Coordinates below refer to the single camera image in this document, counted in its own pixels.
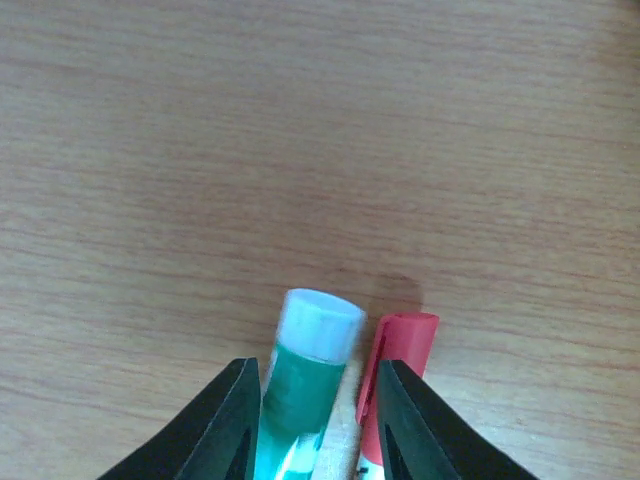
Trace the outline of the red capped white marker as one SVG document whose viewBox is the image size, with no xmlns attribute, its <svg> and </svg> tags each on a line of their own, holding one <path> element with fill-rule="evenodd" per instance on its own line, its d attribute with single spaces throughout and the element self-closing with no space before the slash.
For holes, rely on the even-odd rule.
<svg viewBox="0 0 640 480">
<path fill-rule="evenodd" d="M 424 374 L 435 340 L 439 317 L 424 312 L 401 312 L 380 319 L 364 370 L 356 405 L 361 427 L 355 479 L 384 479 L 378 432 L 376 381 L 382 360 L 402 360 L 419 376 Z"/>
</svg>

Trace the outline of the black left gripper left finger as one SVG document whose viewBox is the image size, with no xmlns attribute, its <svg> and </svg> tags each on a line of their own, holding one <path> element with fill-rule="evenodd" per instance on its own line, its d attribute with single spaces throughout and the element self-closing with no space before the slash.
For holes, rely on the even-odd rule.
<svg viewBox="0 0 640 480">
<path fill-rule="evenodd" d="M 102 480 L 251 480 L 261 410 L 258 361 L 231 361 L 164 428 Z"/>
</svg>

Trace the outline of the white green glue stick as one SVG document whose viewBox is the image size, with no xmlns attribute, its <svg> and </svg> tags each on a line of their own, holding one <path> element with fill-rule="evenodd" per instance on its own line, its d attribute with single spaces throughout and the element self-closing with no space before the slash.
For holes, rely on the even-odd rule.
<svg viewBox="0 0 640 480">
<path fill-rule="evenodd" d="M 337 296 L 287 292 L 263 386 L 256 479 L 312 476 L 364 321 L 360 307 Z"/>
</svg>

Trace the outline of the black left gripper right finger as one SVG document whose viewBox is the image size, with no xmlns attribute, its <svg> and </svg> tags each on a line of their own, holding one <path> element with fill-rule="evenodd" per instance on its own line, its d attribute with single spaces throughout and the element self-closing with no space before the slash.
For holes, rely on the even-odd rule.
<svg viewBox="0 0 640 480">
<path fill-rule="evenodd" d="M 536 479 L 478 434 L 403 361 L 380 363 L 376 394 L 387 479 Z"/>
</svg>

